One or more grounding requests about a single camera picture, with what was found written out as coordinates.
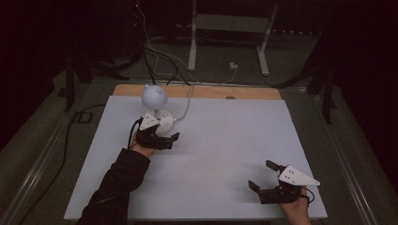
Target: small white object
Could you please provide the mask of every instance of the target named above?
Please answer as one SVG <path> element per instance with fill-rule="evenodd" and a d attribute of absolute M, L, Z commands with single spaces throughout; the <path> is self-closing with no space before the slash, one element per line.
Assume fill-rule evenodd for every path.
<path fill-rule="evenodd" d="M 159 127 L 156 130 L 157 135 L 164 135 L 173 128 L 175 120 L 170 112 L 166 110 L 156 110 L 150 113 L 159 120 Z"/>
<path fill-rule="evenodd" d="M 319 181 L 291 166 L 287 166 L 286 169 L 284 169 L 284 171 L 279 175 L 279 180 L 294 186 L 321 185 Z"/>
<path fill-rule="evenodd" d="M 140 129 L 144 130 L 144 129 L 152 128 L 158 124 L 159 124 L 159 120 L 157 118 L 155 118 L 155 116 L 153 116 L 151 113 L 146 112 L 143 122 L 141 123 Z"/>
<path fill-rule="evenodd" d="M 230 68 L 237 68 L 237 63 L 231 62 L 229 63 Z"/>
<path fill-rule="evenodd" d="M 143 105 L 150 110 L 161 109 L 167 103 L 167 93 L 157 85 L 145 85 L 145 90 L 141 96 Z"/>

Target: white sphere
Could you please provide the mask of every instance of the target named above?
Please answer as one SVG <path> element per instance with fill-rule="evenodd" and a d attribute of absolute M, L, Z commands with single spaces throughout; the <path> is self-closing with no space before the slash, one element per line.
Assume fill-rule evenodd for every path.
<path fill-rule="evenodd" d="M 166 105 L 167 93 L 160 86 L 146 85 L 141 100 L 148 109 L 158 110 Z"/>

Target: dark background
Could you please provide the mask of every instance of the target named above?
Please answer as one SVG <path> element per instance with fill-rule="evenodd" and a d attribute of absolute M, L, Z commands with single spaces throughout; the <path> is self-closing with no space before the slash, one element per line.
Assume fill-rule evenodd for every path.
<path fill-rule="evenodd" d="M 191 22 L 191 2 L 146 0 L 142 10 L 160 34 L 173 38 L 175 25 Z M 330 63 L 335 84 L 363 129 L 394 188 L 398 138 L 398 6 L 393 1 L 280 1 L 277 34 L 319 36 L 305 70 Z M 0 148 L 54 89 L 65 69 L 68 43 L 95 60 L 122 54 L 128 32 L 126 7 L 134 1 L 2 1 L 0 3 Z M 268 1 L 198 1 L 198 11 L 261 16 Z"/>

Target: black jacket sleeve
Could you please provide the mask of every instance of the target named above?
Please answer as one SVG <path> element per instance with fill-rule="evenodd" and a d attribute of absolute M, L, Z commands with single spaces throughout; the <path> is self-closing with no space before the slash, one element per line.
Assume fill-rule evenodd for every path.
<path fill-rule="evenodd" d="M 122 149 L 76 224 L 128 224 L 129 194 L 141 186 L 149 162 L 138 152 Z"/>

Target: black cable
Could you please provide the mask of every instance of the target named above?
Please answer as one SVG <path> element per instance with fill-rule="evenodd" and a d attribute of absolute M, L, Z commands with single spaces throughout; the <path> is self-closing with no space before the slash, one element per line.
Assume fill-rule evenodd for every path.
<path fill-rule="evenodd" d="M 312 203 L 312 202 L 314 201 L 314 199 L 315 199 L 314 193 L 313 193 L 312 191 L 310 191 L 310 190 L 309 190 L 308 188 L 306 188 L 306 187 L 301 187 L 301 188 L 304 188 L 304 189 L 306 189 L 308 192 L 311 193 L 311 195 L 313 196 L 313 198 L 312 198 L 311 200 L 309 199 L 308 204 Z"/>
<path fill-rule="evenodd" d="M 149 65 L 149 62 L 148 62 L 148 60 L 146 58 L 146 54 L 145 53 L 143 54 L 143 57 L 144 57 L 144 60 L 145 60 L 146 68 L 148 69 L 148 72 L 149 72 L 150 79 L 152 80 L 152 84 L 156 85 L 155 78 L 153 77 L 153 69 Z"/>
<path fill-rule="evenodd" d="M 145 43 L 145 32 L 144 32 L 143 18 L 139 17 L 137 15 L 137 13 L 135 13 L 133 11 L 133 8 L 135 8 L 135 6 L 133 6 L 133 5 L 127 6 L 126 1 L 125 1 L 125 8 L 126 8 L 126 11 L 128 14 L 127 16 L 134 17 L 134 19 L 131 19 L 131 20 L 134 20 L 135 23 L 132 24 L 131 27 L 133 28 L 132 31 L 133 31 L 133 34 L 134 34 L 134 37 L 136 40 L 134 47 L 137 51 L 136 52 L 133 51 L 131 53 L 130 61 L 128 63 L 111 67 L 112 69 L 118 70 L 118 71 L 130 68 L 130 67 L 134 66 L 139 61 L 139 59 L 141 58 L 141 56 L 143 54 L 144 43 Z"/>
<path fill-rule="evenodd" d="M 144 52 L 144 53 L 147 53 L 147 54 L 149 54 L 149 55 L 151 55 L 151 56 L 153 56 L 153 57 L 159 57 L 159 58 L 161 58 L 161 59 L 163 59 L 163 60 L 169 62 L 170 64 L 172 64 L 172 65 L 174 66 L 174 68 L 175 68 L 175 73 L 174 73 L 174 75 L 173 75 L 172 78 L 162 77 L 161 75 L 159 75 L 159 74 L 157 74 L 155 71 L 153 71 L 153 74 L 154 74 L 155 76 L 157 76 L 157 77 L 159 77 L 159 78 L 162 78 L 162 79 L 164 79 L 164 80 L 168 80 L 167 84 L 168 84 L 169 82 L 171 82 L 172 80 L 174 80 L 174 79 L 183 82 L 182 80 L 180 80 L 180 79 L 176 76 L 176 75 L 177 75 L 177 72 L 178 72 L 178 68 L 176 67 L 176 64 L 174 63 L 173 60 L 171 60 L 170 58 L 166 58 L 166 57 L 164 57 L 163 55 L 162 55 L 162 56 L 157 56 L 157 55 L 155 55 L 154 53 L 150 53 L 150 52 Z"/>
<path fill-rule="evenodd" d="M 70 132 L 70 128 L 71 128 L 72 124 L 76 121 L 76 119 L 78 118 L 78 116 L 81 113 L 85 113 L 86 110 L 89 110 L 94 107 L 99 107 L 99 106 L 105 106 L 105 105 L 92 105 L 92 106 L 89 106 L 81 111 L 76 112 L 73 115 L 73 118 L 70 120 L 68 129 L 67 129 L 67 135 L 66 135 L 65 144 L 64 144 L 64 154 L 63 154 L 61 165 L 59 166 L 58 171 L 56 172 L 56 174 L 55 174 L 53 180 L 50 182 L 50 184 L 44 189 L 44 191 L 41 193 L 41 195 L 36 199 L 36 201 L 32 204 L 32 206 L 24 214 L 23 218 L 20 220 L 20 223 L 19 223 L 20 225 L 23 224 L 23 222 L 26 220 L 26 218 L 29 216 L 29 214 L 32 212 L 32 210 L 38 205 L 38 203 L 41 201 L 41 199 L 44 197 L 44 195 L 49 191 L 49 189 L 54 184 L 55 180 L 58 178 L 59 174 L 62 172 L 65 162 L 67 161 L 69 132 Z"/>
<path fill-rule="evenodd" d="M 137 121 L 135 121 L 134 124 L 133 124 L 132 127 L 131 127 L 130 136 L 129 136 L 129 142 L 128 142 L 128 144 L 127 144 L 127 149 L 131 149 L 135 144 L 137 144 L 137 143 L 132 144 L 132 143 L 134 142 L 134 140 L 133 140 L 132 138 L 133 138 L 135 126 L 141 125 L 141 122 L 140 122 L 140 121 L 141 121 L 141 122 L 143 121 L 142 118 L 139 119 L 139 120 L 137 120 Z"/>
<path fill-rule="evenodd" d="M 184 78 L 184 76 L 182 75 L 181 71 L 179 70 L 178 66 L 176 65 L 176 63 L 174 62 L 174 60 L 173 60 L 172 58 L 170 58 L 169 55 L 167 55 L 166 53 L 163 53 L 163 52 L 159 52 L 159 51 L 157 51 L 157 50 L 155 50 L 155 49 L 148 49 L 148 48 L 145 48 L 145 50 L 147 50 L 147 51 L 152 51 L 152 52 L 155 52 L 155 53 L 158 53 L 158 54 L 162 55 L 164 58 L 161 58 L 161 57 L 160 57 L 161 59 L 164 59 L 164 60 L 168 61 L 169 63 L 171 63 L 171 64 L 174 66 L 174 68 L 175 68 L 175 70 L 176 70 L 176 73 L 175 73 L 175 76 L 172 77 L 171 80 L 169 80 L 169 82 L 172 81 L 173 79 L 177 79 L 176 75 L 179 74 L 179 76 L 181 77 L 181 80 L 180 80 L 180 81 L 184 82 L 184 83 L 185 83 L 186 85 L 188 85 L 188 86 L 191 86 L 191 84 L 188 83 L 187 80 L 185 80 L 185 78 Z"/>

